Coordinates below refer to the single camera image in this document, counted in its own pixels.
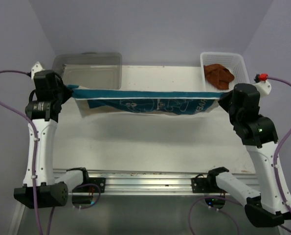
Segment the blue beige Doraemon towel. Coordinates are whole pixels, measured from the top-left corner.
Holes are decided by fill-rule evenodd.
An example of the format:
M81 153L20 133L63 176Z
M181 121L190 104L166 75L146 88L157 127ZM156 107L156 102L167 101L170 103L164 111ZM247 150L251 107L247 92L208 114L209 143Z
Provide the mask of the blue beige Doraemon towel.
M101 113L196 115L218 107L222 92L153 92L68 85L82 117Z

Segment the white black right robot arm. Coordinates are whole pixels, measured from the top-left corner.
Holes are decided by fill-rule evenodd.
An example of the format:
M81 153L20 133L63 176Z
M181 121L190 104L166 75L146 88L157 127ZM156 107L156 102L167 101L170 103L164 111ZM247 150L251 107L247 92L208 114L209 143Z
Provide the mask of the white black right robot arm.
M253 226L270 228L291 220L291 195L277 160L275 125L270 118L259 114L260 97L254 85L239 83L219 100L250 155L259 190L242 183L224 167L209 171L206 185L212 192L222 189L235 198L244 207Z

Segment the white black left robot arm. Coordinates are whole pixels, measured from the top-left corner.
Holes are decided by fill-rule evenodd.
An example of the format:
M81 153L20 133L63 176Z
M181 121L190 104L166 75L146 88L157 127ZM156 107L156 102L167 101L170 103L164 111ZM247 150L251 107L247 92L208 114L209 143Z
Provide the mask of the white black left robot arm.
M14 198L30 209L61 207L74 189L90 188L84 167L71 168L56 179L53 172L54 136L62 105L72 96L61 77L45 70L40 62L31 69L35 89L30 93L25 117L28 119L29 153L22 187L14 189Z

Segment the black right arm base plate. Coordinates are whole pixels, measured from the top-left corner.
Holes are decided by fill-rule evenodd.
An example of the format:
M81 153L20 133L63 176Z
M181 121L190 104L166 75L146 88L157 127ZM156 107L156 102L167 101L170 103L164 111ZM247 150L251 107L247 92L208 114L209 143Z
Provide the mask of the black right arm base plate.
M202 174L199 174L191 178L191 189L193 193L222 193L222 190L218 187L212 186L207 177Z

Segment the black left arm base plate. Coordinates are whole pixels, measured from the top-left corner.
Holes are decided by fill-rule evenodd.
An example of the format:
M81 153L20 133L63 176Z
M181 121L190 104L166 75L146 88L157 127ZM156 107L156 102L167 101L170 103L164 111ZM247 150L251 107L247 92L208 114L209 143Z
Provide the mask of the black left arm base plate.
M86 183L76 187L72 192L76 193L104 193L106 186L105 177L90 177Z

